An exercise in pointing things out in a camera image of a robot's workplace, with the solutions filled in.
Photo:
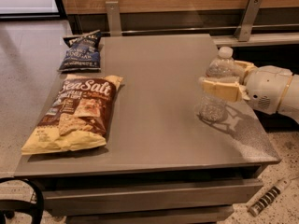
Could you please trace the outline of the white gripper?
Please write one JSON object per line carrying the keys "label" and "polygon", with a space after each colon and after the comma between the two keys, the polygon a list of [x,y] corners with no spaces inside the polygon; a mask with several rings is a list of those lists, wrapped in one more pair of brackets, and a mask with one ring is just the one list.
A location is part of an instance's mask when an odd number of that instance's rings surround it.
{"label": "white gripper", "polygon": [[227,102],[248,101],[252,109],[266,114],[283,111],[291,104],[291,70],[272,65],[257,68],[254,63],[245,61],[235,61],[235,65],[239,76],[246,77],[246,87],[240,84],[239,77],[200,77],[203,91]]}

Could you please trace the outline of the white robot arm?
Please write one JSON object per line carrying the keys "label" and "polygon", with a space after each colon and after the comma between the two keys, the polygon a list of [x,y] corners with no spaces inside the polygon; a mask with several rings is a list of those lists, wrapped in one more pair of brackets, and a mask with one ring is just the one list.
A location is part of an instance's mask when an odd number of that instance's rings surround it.
{"label": "white robot arm", "polygon": [[201,77],[205,93],[227,102],[245,101],[252,109],[287,116],[299,122],[299,76],[291,70],[273,65],[257,67],[235,61],[240,77]]}

